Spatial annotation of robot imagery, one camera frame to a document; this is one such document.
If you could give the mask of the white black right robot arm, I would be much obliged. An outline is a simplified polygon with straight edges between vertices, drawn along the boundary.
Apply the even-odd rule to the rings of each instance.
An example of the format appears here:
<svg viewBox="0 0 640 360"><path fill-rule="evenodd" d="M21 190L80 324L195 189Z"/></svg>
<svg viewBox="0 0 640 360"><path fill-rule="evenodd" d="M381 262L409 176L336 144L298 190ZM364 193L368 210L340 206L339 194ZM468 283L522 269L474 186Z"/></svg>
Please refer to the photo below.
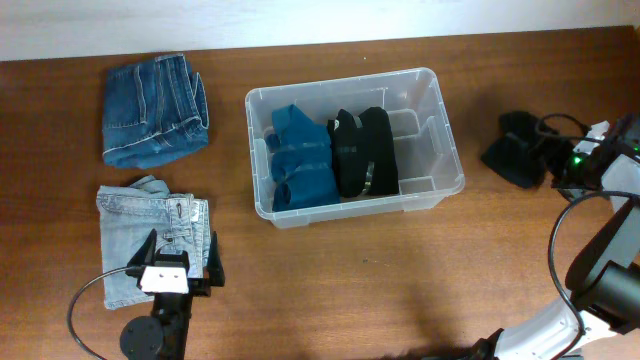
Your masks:
<svg viewBox="0 0 640 360"><path fill-rule="evenodd" d="M563 135L548 117L513 111L500 116L502 137L481 159L521 188L546 173L568 202L549 236L547 264L558 299L528 321L479 339L466 359L577 359L579 349L639 326L639 117L586 125ZM614 214L559 278L555 245L569 213L591 199L610 201Z"/></svg>

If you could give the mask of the light blue jeans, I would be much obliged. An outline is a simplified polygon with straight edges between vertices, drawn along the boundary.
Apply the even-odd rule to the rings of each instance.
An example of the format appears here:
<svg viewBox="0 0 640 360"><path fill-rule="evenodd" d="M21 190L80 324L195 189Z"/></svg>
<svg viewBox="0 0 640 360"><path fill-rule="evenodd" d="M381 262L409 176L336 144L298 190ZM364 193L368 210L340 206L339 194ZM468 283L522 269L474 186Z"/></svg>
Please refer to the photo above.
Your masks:
<svg viewBox="0 0 640 360"><path fill-rule="evenodd" d="M185 251L188 276L204 276L212 246L206 200L190 193L172 193L164 181L149 175L126 187L100 187L96 205L105 272L126 266L155 231L158 250Z"/></svg>

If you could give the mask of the blue shirt bundle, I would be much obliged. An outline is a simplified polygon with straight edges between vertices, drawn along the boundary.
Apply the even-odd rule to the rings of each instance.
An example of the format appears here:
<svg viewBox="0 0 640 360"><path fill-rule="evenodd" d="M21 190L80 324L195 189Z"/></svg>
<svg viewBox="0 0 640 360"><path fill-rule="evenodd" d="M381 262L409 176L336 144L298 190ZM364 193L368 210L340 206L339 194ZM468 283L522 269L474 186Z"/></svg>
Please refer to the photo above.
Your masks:
<svg viewBox="0 0 640 360"><path fill-rule="evenodd" d="M275 212L340 202L332 167L331 139L295 105L272 112L274 132L266 138L272 153L271 178L276 184Z"/></svg>

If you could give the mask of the black shirt with logo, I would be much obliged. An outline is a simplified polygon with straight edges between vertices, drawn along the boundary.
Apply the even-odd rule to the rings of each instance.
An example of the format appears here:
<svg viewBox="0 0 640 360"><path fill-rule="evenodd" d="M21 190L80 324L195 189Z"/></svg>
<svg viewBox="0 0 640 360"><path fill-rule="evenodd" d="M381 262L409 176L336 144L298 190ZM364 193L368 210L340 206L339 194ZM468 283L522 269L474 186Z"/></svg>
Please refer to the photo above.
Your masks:
<svg viewBox="0 0 640 360"><path fill-rule="evenodd" d="M388 113L369 107L359 115L340 109L329 120L332 167L341 197L399 193L399 172Z"/></svg>

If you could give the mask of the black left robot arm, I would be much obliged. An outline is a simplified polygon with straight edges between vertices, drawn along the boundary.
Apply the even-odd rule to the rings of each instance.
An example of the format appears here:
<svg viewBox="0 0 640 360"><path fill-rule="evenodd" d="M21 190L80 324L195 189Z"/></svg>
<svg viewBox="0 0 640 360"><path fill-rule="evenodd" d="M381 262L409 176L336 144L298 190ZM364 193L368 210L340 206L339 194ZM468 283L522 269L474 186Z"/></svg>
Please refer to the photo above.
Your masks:
<svg viewBox="0 0 640 360"><path fill-rule="evenodd" d="M204 267L207 275L201 278L188 276L186 251L158 250L156 243L157 232L151 231L125 270L141 291L153 297L151 313L131 320L120 335L121 352L129 359L182 359L193 299L209 297L213 287L225 285L216 235L211 237Z"/></svg>

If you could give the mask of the dark blue jeans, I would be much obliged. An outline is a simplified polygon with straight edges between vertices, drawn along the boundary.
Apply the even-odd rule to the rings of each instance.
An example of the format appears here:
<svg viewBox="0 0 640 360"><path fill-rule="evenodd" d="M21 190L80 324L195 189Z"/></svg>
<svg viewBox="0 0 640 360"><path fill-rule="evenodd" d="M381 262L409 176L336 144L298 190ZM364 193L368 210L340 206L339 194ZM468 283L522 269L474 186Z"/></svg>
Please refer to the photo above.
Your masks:
<svg viewBox="0 0 640 360"><path fill-rule="evenodd" d="M112 68L104 91L104 162L149 169L209 144L204 84L180 53Z"/></svg>

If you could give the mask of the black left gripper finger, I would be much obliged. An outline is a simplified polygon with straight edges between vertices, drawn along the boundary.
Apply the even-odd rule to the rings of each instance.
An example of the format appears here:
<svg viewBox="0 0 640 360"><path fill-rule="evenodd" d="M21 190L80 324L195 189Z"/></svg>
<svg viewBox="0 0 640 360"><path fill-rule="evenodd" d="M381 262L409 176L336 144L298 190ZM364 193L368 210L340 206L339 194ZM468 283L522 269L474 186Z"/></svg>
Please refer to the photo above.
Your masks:
<svg viewBox="0 0 640 360"><path fill-rule="evenodd" d="M144 243L127 263L127 273L143 273L146 266L151 266L155 260L157 231L152 229Z"/></svg>
<svg viewBox="0 0 640 360"><path fill-rule="evenodd" d="M216 232L211 235L206 270L209 276L209 283L212 287L225 286L225 273L220 259L218 236Z"/></svg>

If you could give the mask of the black shirt front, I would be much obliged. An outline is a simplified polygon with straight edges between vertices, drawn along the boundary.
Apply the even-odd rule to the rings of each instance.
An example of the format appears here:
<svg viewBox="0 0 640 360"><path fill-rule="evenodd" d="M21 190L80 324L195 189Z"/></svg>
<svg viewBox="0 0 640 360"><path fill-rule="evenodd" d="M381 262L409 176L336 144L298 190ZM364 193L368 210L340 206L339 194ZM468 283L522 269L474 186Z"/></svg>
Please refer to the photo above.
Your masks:
<svg viewBox="0 0 640 360"><path fill-rule="evenodd" d="M498 122L502 136L481 155L487 167L523 189L540 186L547 172L562 175L573 154L574 145L569 140L538 134L538 118L529 112L504 113Z"/></svg>

